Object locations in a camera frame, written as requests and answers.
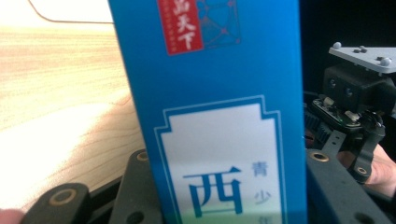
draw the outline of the chinese character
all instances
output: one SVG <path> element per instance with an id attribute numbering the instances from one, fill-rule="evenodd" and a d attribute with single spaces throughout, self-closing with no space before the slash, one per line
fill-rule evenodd
<path id="1" fill-rule="evenodd" d="M 271 194 L 268 191 L 260 190 L 254 198 L 256 199 L 256 204 L 261 204 L 267 202 L 271 198 Z"/>
<path id="2" fill-rule="evenodd" d="M 194 32 L 189 32 L 184 35 L 181 35 L 177 38 L 178 41 L 185 40 L 186 41 L 186 48 L 191 49 L 191 41 L 192 37 L 195 36 Z"/>
<path id="3" fill-rule="evenodd" d="M 227 172 L 183 176 L 184 178 L 192 178 L 192 177 L 201 177 L 202 178 L 203 185 L 200 185 L 200 186 L 189 185 L 191 199 L 192 199 L 192 205 L 194 207 L 194 212 L 195 212 L 196 217 L 202 217 L 203 213 L 229 212 L 229 211 L 234 211 L 236 214 L 242 213 L 241 194 L 239 192 L 240 182 L 233 179 L 233 181 L 231 181 L 230 183 L 224 183 L 223 178 L 222 178 L 223 175 L 229 175 L 229 174 L 238 173 L 238 172 L 241 172 L 241 171 L 235 167 L 232 167 L 230 169 L 230 171 L 227 171 Z M 209 179 L 210 176 L 215 177 L 215 183 L 210 183 L 210 179 Z M 225 187 L 230 187 L 230 186 L 231 186 L 233 193 L 231 195 L 226 195 Z M 219 200 L 221 202 L 233 202 L 234 208 L 233 209 L 225 208 L 225 209 L 203 211 L 202 207 L 209 201 L 209 199 L 212 195 L 212 193 L 211 193 L 212 187 L 216 187 L 216 189 L 218 191 L 218 195 L 219 195 Z M 199 199 L 199 194 L 198 194 L 199 189 L 204 190 L 204 198 L 202 200 Z"/>
<path id="4" fill-rule="evenodd" d="M 258 161 L 253 163 L 254 176 L 262 175 L 267 176 L 267 162 Z"/>
<path id="5" fill-rule="evenodd" d="M 184 32 L 184 30 L 186 30 L 186 29 L 189 30 L 189 31 L 193 31 L 193 30 L 196 29 L 196 27 L 194 25 L 189 23 L 190 22 L 190 18 L 187 16 L 187 14 L 183 14 L 183 15 L 177 17 L 177 18 L 178 18 L 178 23 L 177 23 L 178 29 L 177 29 L 177 31 L 179 33 Z"/>
<path id="6" fill-rule="evenodd" d="M 260 217 L 259 224 L 272 224 L 272 219 L 270 217 Z"/>
<path id="7" fill-rule="evenodd" d="M 185 0 L 174 0 L 175 3 L 175 8 L 174 8 L 174 13 L 175 16 L 177 16 L 180 13 L 188 12 L 190 9 L 190 3 L 185 2 Z"/>

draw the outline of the black plastic part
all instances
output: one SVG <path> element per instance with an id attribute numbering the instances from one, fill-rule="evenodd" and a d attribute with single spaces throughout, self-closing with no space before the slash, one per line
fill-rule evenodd
<path id="1" fill-rule="evenodd" d="M 161 204 L 144 149 L 136 151 L 129 159 L 109 223 L 163 223 Z"/>
<path id="2" fill-rule="evenodd" d="M 343 109 L 361 113 L 368 109 L 382 109 L 374 108 L 381 101 L 377 91 L 387 86 L 388 91 L 395 92 L 395 88 L 388 85 L 390 83 L 392 81 L 389 77 L 380 77 L 377 73 L 366 71 L 352 63 L 341 63 L 325 70 L 323 92 Z"/>
<path id="3" fill-rule="evenodd" d="M 306 151 L 310 223 L 391 223 L 337 160 L 345 138 L 334 131 L 322 150 Z"/>
<path id="4" fill-rule="evenodd" d="M 114 202 L 120 188 L 121 177 L 103 185 L 91 193 L 92 215 L 88 224 L 106 224 L 110 220 Z"/>
<path id="5" fill-rule="evenodd" d="M 90 194 L 82 184 L 64 184 L 43 194 L 22 224 L 86 223 L 91 216 Z"/>

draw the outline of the bolt hole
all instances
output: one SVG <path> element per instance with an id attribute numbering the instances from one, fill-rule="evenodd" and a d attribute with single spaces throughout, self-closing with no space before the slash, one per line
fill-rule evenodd
<path id="1" fill-rule="evenodd" d="M 361 168 L 361 167 L 358 167 L 358 171 L 361 173 L 361 174 L 367 174 L 367 171 L 366 170 L 364 170 L 363 168 Z"/>
<path id="2" fill-rule="evenodd" d="M 316 161 L 328 161 L 329 160 L 328 156 L 326 156 L 326 155 L 324 155 L 322 153 L 319 153 L 319 152 L 311 153 L 311 158 L 316 160 Z"/>
<path id="3" fill-rule="evenodd" d="M 128 216 L 128 218 L 126 219 L 126 223 L 139 224 L 142 223 L 143 219 L 145 219 L 145 216 L 142 212 L 134 212 Z"/>
<path id="4" fill-rule="evenodd" d="M 370 218 L 369 216 L 367 216 L 367 215 L 365 215 L 363 213 L 356 213 L 355 214 L 355 218 L 361 224 L 375 224 L 375 222 L 373 221 L 372 218 Z"/>
<path id="5" fill-rule="evenodd" d="M 77 196 L 75 189 L 62 189 L 49 198 L 49 204 L 52 206 L 62 206 L 70 203 Z"/>
<path id="6" fill-rule="evenodd" d="M 149 160 L 149 156 L 148 156 L 147 152 L 141 152 L 141 153 L 137 154 L 136 157 L 139 161 L 148 161 Z"/>

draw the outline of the wooden table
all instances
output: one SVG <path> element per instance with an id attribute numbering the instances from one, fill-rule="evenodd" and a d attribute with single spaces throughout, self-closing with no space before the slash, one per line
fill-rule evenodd
<path id="1" fill-rule="evenodd" d="M 0 1 L 0 208 L 67 182 L 97 189 L 144 148 L 112 24 Z"/>

